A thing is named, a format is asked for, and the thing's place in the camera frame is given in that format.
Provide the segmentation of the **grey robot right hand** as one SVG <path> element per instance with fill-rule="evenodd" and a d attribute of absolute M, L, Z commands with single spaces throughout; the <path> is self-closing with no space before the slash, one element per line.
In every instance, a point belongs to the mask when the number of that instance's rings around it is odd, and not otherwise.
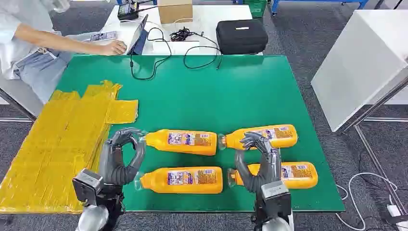
<path fill-rule="evenodd" d="M 281 179 L 281 156 L 278 148 L 271 145 L 269 139 L 256 132 L 245 132 L 240 140 L 243 150 L 235 152 L 234 163 L 244 187 L 251 193 L 261 191 L 261 186 Z M 244 161 L 245 151 L 255 147 L 261 153 L 260 168 L 253 175 Z"/>

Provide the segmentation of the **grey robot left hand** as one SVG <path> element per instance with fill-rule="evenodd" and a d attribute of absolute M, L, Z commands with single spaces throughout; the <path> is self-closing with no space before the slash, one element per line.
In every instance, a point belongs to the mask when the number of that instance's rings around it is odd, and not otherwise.
<path fill-rule="evenodd" d="M 146 131 L 138 128 L 124 128 L 104 142 L 99 158 L 99 175 L 105 184 L 123 186 L 134 180 L 145 157 L 146 135 Z M 132 144 L 135 154 L 125 166 L 123 146 L 128 143 Z"/>

